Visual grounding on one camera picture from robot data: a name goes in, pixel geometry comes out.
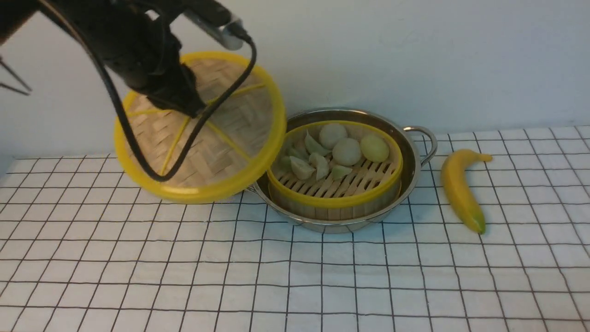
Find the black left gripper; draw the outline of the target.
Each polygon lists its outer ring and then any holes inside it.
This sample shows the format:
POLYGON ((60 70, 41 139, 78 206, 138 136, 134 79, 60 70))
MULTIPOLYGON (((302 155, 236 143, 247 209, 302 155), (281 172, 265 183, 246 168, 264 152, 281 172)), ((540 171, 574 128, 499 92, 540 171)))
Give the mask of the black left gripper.
POLYGON ((145 95, 155 107, 195 118, 206 106, 197 92, 196 76, 180 61, 180 48, 178 41, 165 42, 153 64, 145 57, 137 69, 130 70, 133 80, 124 81, 129 88, 145 95))

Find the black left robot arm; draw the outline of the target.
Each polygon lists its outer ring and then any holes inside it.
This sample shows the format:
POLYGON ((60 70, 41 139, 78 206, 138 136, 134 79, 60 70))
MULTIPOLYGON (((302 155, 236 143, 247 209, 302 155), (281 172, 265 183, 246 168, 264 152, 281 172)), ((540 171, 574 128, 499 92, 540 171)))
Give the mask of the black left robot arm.
POLYGON ((192 117, 205 109, 170 30, 185 8, 181 0, 53 0, 52 5, 103 65, 152 105, 192 117))

